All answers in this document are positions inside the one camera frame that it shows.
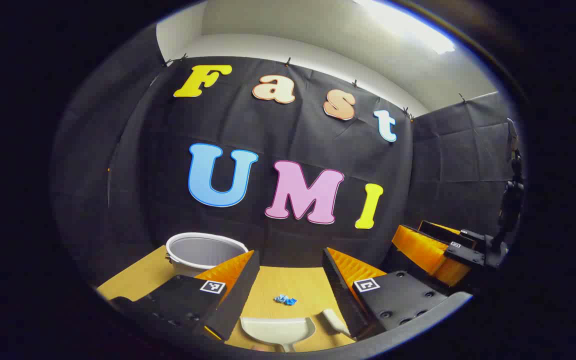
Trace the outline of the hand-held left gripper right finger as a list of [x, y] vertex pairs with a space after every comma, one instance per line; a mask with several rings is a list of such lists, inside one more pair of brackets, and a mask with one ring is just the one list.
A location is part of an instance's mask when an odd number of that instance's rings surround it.
[[385, 273], [333, 248], [322, 252], [334, 299], [356, 341], [395, 330], [448, 298], [405, 270]]

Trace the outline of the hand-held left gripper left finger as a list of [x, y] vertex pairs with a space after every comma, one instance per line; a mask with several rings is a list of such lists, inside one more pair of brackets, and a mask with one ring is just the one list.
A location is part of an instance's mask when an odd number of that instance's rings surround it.
[[237, 326], [259, 267], [259, 253], [250, 250], [198, 276], [179, 275], [172, 256], [157, 249], [110, 278], [109, 302], [149, 337], [224, 343]]

